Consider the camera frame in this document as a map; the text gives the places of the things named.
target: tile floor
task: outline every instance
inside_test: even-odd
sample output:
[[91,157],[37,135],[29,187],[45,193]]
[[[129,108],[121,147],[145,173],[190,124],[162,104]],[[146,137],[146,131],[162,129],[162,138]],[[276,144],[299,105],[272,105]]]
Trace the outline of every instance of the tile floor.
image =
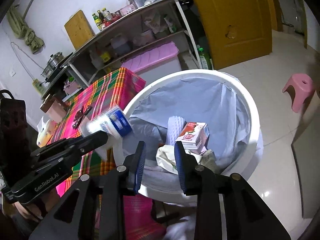
[[[291,97],[287,92],[283,94],[282,88],[294,73],[307,73],[320,84],[320,61],[316,53],[304,48],[300,35],[272,31],[272,41],[273,51],[269,55],[220,71],[237,77],[258,108],[264,154],[248,182],[275,213],[292,240],[296,240],[311,219],[302,218],[300,187],[291,149],[301,113],[291,110]],[[195,68],[191,57],[183,58],[188,68]]]

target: white bin rim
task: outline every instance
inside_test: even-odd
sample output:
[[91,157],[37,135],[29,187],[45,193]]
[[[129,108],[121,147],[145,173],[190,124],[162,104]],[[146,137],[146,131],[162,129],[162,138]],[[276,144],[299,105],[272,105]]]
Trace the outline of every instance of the white bin rim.
[[[229,76],[228,74],[218,72],[216,70],[192,69],[176,72],[163,78],[160,78],[148,85],[147,87],[145,87],[143,90],[141,90],[129,102],[129,104],[123,111],[126,118],[129,119],[129,117],[136,109],[136,107],[140,104],[140,102],[160,87],[163,87],[174,81],[187,78],[204,78],[221,82],[226,86],[232,88],[244,104],[250,122],[249,141],[244,152],[237,158],[236,161],[234,161],[223,171],[222,175],[229,176],[232,173],[237,172],[241,174],[241,176],[244,179],[248,180],[257,165],[257,162],[252,161],[252,159],[254,159],[260,132],[259,114],[257,106],[247,89],[238,80]],[[114,145],[113,154],[116,165],[122,165],[124,162],[122,141],[118,141],[118,143]],[[183,193],[180,192],[163,192],[150,187],[146,187],[143,184],[141,185],[139,193],[146,197],[169,203],[189,203],[196,201],[196,196],[185,196]]]

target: pink chair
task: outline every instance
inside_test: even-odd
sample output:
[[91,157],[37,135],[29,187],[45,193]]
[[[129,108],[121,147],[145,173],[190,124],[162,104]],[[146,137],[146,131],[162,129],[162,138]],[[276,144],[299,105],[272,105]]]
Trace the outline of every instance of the pink chair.
[[313,86],[312,79],[307,74],[303,73],[293,74],[284,86],[282,93],[284,93],[289,86],[293,86],[296,93],[292,103],[292,111],[298,113],[303,102],[306,98],[313,95],[316,89]]

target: bottle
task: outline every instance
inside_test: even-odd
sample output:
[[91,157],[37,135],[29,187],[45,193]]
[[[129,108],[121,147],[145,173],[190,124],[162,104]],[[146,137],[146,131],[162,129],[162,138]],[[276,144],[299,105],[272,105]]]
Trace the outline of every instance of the bottle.
[[96,26],[101,31],[101,29],[102,29],[102,21],[101,21],[101,19],[95,13],[92,14],[92,17],[94,19],[94,22],[96,23]]
[[102,59],[104,64],[109,63],[112,60],[106,48],[101,46],[98,43],[96,44],[96,52],[97,52],[97,55]]
[[209,54],[204,52],[203,48],[199,48],[199,57],[202,68],[212,70]]
[[99,18],[100,18],[101,22],[103,22],[104,21],[104,16],[103,16],[102,12],[100,10],[98,10],[97,13],[99,15]]
[[102,14],[103,14],[104,18],[105,18],[107,21],[111,21],[111,20],[112,20],[111,13],[110,13],[109,11],[107,11],[106,8],[103,8],[103,9],[102,9]]
[[94,50],[89,49],[89,55],[91,58],[91,63],[95,66],[96,69],[100,70],[103,68],[103,59],[97,54],[96,49],[94,48]]

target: yellow door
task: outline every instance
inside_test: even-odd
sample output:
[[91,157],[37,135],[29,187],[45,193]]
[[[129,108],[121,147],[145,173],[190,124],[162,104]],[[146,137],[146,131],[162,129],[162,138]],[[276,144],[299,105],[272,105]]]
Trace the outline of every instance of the yellow door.
[[271,28],[278,32],[283,32],[281,8],[279,0],[268,0],[271,17]]
[[215,69],[272,51],[268,0],[194,0]]

